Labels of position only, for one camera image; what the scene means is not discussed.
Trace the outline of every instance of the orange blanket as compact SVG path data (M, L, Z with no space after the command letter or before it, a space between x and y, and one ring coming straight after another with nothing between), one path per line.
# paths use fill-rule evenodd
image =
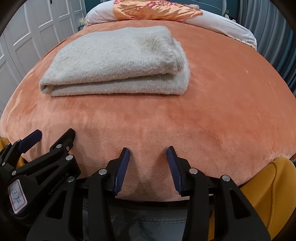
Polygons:
M88 95L50 97L38 82L54 56L94 31L164 25L184 48L191 70L181 96ZM207 175L245 183L276 157L296 152L296 99L276 70L254 49L224 35L174 21L127 20L95 24L50 51L25 76L0 120L11 142L36 129L43 139L24 157L44 154L67 129L82 176L131 150L120 198L179 200L165 150L173 145Z

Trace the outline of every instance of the yellow cushion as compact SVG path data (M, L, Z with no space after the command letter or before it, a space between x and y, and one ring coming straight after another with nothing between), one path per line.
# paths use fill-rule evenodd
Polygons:
M9 140L7 138L0 138L0 151L9 143ZM17 168L25 165L26 161L24 158L20 157Z
M279 157L244 185L241 191L273 239L296 208L295 166L289 159ZM209 240L213 238L214 215L210 218Z

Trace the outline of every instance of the folded towel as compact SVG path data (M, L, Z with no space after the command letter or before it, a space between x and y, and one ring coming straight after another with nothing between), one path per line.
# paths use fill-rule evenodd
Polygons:
M43 93L183 94L189 64L181 44L164 26L86 34L65 47L40 79Z

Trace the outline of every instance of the blue curtain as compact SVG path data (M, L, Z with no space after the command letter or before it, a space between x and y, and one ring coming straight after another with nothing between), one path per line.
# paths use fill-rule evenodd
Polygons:
M279 10L270 0L240 0L237 22L251 30L258 52L296 96L296 38Z

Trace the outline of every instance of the white cabinet door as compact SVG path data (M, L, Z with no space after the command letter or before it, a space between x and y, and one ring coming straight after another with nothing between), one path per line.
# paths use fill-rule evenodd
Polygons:
M18 84L22 81L22 76L15 67L4 35L0 36L0 112L2 113L9 98Z
M29 24L46 54L62 40L52 16L50 0L28 0L26 4Z
M24 3L12 17L4 30L4 37L10 55L24 77L45 54L31 30L27 3Z
M72 36L75 31L75 24L69 6L69 0L52 0L51 4L53 18L57 21L62 39Z
M80 26L80 20L85 18L85 6L83 0L70 0L72 17L74 19L75 31L78 31L78 27Z

